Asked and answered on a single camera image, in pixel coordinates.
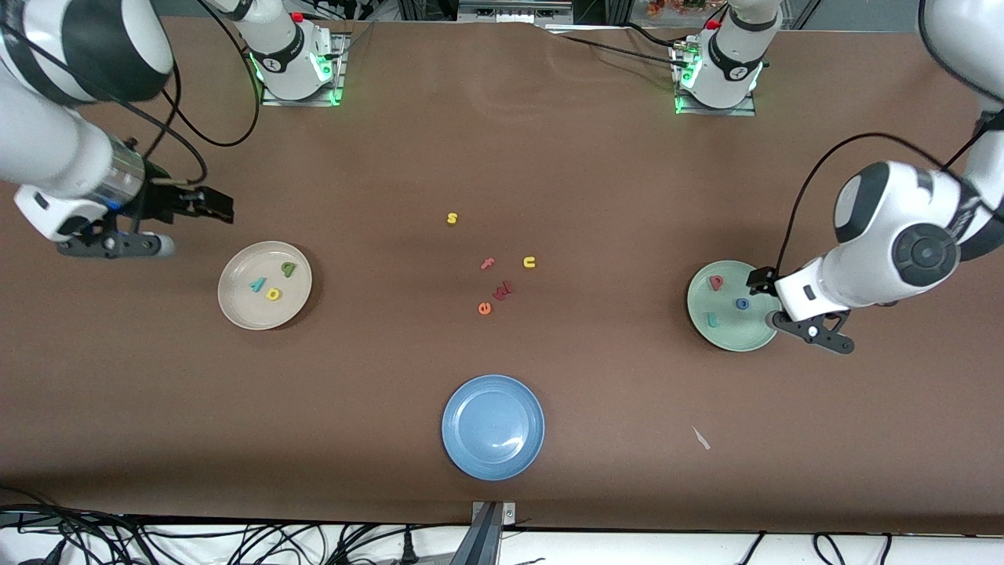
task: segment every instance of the blue plate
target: blue plate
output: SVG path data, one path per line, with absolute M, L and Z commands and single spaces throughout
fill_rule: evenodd
M 443 412 L 443 445 L 461 471 L 504 481 L 530 467 L 544 445 L 544 411 L 514 378 L 484 375 L 464 383 Z

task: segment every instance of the brown table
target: brown table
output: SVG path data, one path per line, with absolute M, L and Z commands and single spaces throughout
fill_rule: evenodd
M 186 111 L 236 136 L 251 100 L 226 39 L 167 27 Z M 380 24 L 351 59 L 342 106 L 266 107 L 240 147 L 199 144 L 237 223 L 165 226 L 174 258 L 65 258 L 0 207 L 4 482 L 131 513 L 438 522 L 510 499 L 540 526 L 999 533 L 1000 256 L 855 312 L 849 357 L 787 338 L 719 351 L 684 307 L 703 264 L 774 259 L 840 138 L 941 156 L 966 139 L 975 100 L 917 38 L 781 33 L 755 118 L 676 115 L 665 67 L 527 25 Z M 880 159 L 917 162 L 874 140 L 837 154 L 789 267 L 834 244 L 838 188 Z M 171 140 L 155 161 L 195 171 Z M 217 278 L 267 239 L 308 254 L 315 291 L 288 327 L 243 331 Z M 504 278 L 514 294 L 479 316 Z M 547 437 L 492 484 L 453 467 L 440 419 L 496 372 L 535 391 Z

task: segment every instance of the green plate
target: green plate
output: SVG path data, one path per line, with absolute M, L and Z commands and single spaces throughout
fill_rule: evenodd
M 746 277 L 752 266 L 733 260 L 713 262 L 694 275 L 687 290 L 687 310 L 691 322 L 709 342 L 729 351 L 753 351 L 774 338 L 777 330 L 767 325 L 767 316 L 781 310 L 781 303 L 770 295 L 750 296 Z M 719 275 L 724 284 L 716 293 L 711 277 Z M 736 300 L 749 301 L 747 310 L 739 310 Z M 709 314 L 715 316 L 717 328 L 711 327 Z

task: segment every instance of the beige plate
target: beige plate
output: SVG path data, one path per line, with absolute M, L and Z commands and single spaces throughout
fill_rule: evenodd
M 288 278 L 282 271 L 286 262 L 296 265 Z M 251 285 L 262 276 L 265 282 L 255 293 Z M 217 296 L 223 314 L 237 326 L 270 330 L 296 316 L 306 304 L 312 284 L 310 263 L 299 249 L 282 241 L 262 241 L 230 259 L 220 275 Z M 271 289 L 278 290 L 279 300 L 268 300 Z

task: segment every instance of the plate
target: plate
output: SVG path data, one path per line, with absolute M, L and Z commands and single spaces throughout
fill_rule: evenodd
M 287 263 L 294 265 L 289 276 L 283 271 Z M 262 278 L 262 284 L 256 285 Z M 216 294 L 223 315 L 235 325 L 245 330 L 271 330 L 296 316 L 312 285 L 310 263 L 299 249 L 282 241 L 262 241 L 230 259 Z M 278 291 L 277 300 L 269 300 L 272 290 Z
M 544 445 L 544 411 L 533 392 L 505 375 L 483 375 L 453 393 L 443 445 L 461 471 L 504 481 L 530 467 Z
M 781 310 L 781 302 L 770 295 L 750 296 L 746 277 L 754 268 L 744 262 L 724 260 L 713 262 L 694 275 L 687 290 L 687 310 L 691 322 L 709 342 L 728 351 L 753 351 L 770 343 L 777 330 L 767 325 L 767 316 Z M 711 287 L 712 275 L 724 279 L 716 293 Z M 736 307 L 738 299 L 749 302 L 747 310 Z M 712 328 L 708 314 L 714 314 L 718 324 Z

